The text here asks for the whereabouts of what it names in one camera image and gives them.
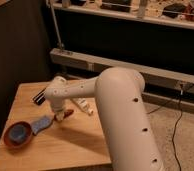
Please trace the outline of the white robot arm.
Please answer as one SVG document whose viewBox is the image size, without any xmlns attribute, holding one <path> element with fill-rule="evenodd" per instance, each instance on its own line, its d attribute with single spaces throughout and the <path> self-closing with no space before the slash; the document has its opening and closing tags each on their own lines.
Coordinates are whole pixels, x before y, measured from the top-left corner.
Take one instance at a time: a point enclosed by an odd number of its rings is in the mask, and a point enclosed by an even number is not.
<svg viewBox="0 0 194 171">
<path fill-rule="evenodd" d="M 165 171 L 142 100 L 144 87 L 138 71 L 113 67 L 72 84 L 55 78 L 44 96 L 56 114 L 66 99 L 95 99 L 114 171 Z"/>
</svg>

